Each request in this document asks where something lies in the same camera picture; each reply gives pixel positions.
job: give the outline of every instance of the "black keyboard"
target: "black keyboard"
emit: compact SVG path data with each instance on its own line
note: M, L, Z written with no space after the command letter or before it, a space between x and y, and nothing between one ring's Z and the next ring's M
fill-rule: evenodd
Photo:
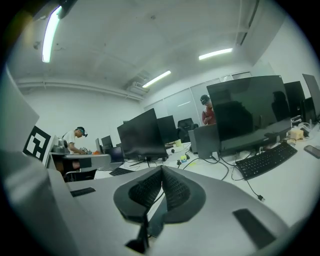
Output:
M245 180L264 174L281 165L298 151L283 142L259 155L235 162Z
M117 168L117 169L113 170L112 172L110 172L109 174L112 176L118 176L118 175L122 175L122 174L133 173L133 172L134 172L133 170Z

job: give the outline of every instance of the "yellow object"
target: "yellow object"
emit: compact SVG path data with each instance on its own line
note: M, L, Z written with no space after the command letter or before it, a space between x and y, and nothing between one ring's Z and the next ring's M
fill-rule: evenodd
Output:
M176 145L177 147L180 147L180 146L182 145L181 139L176 140L176 141L175 141L175 145Z
M288 137L294 140L303 140L304 139L304 131L300 129L290 130L288 131Z

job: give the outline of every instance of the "ceiling light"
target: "ceiling light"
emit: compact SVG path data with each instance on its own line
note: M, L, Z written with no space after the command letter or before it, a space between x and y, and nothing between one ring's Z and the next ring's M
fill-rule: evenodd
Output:
M59 6L54 10L49 18L48 24L46 25L42 48L42 61L46 63L50 62L52 42L59 23L58 13L61 9L62 7Z
M226 53L231 53L231 52L232 52L232 48L224 49L224 50L216 50L216 51L209 52L207 54L199 56L199 60L203 60L203 59L206 59L206 58L209 58L209 57L212 57L212 56L216 56L216 55L219 55L219 54L226 54Z
M167 72L159 75L159 76L156 77L155 79L152 79L150 82L147 82L147 83L146 83L144 86L142 86L142 87L143 87L143 88L146 88L146 87L152 85L153 83L155 83L156 81L160 80L161 78L164 78L165 76L170 75L170 74L171 74L171 71L168 70Z
M182 105L185 105L185 104L188 104L188 103L190 103L191 101L188 101L188 102L186 102L186 103L183 103L183 104L181 104L181 105L179 105L178 107L180 107L180 106L182 106Z

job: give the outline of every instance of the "table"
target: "table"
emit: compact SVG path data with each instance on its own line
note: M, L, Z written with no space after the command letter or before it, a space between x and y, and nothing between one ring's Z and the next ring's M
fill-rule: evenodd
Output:
M272 209L283 221L291 227L299 220L307 217L313 207L319 200L320 193L320 159L315 158L311 154L304 151L304 147L307 145L319 146L320 145L320 127L316 125L310 132L310 137L307 141L297 141L295 148L298 152L290 159L279 165L278 167L249 180L249 184L252 189L265 198L262 204L265 204ZM169 158L163 162L157 160L150 162L150 166L156 166L164 164L165 166L177 168L177 160L188 151L190 143L184 143L180 147L174 145L173 149L175 153L171 153L171 148L167 149ZM180 169L183 169L190 161L198 157L197 154L188 152L190 159L187 163L183 163ZM125 162L121 168L129 169L133 171L143 170L148 167L147 163L141 163L135 166L129 166L133 163ZM226 161L229 164L233 164L234 160ZM252 192L248 183L242 179L241 173L235 168L233 171L232 166L229 167L229 173L225 177L224 181L231 183L241 190L245 191L252 197L258 200L257 196ZM227 168L220 163L210 164L204 160L198 159L192 162L185 169L186 172L194 172L200 175L211 177L221 180L227 173ZM95 179L111 178L108 171L97 171ZM161 199L158 200L150 209L148 213L148 219L150 220L154 212L157 210Z

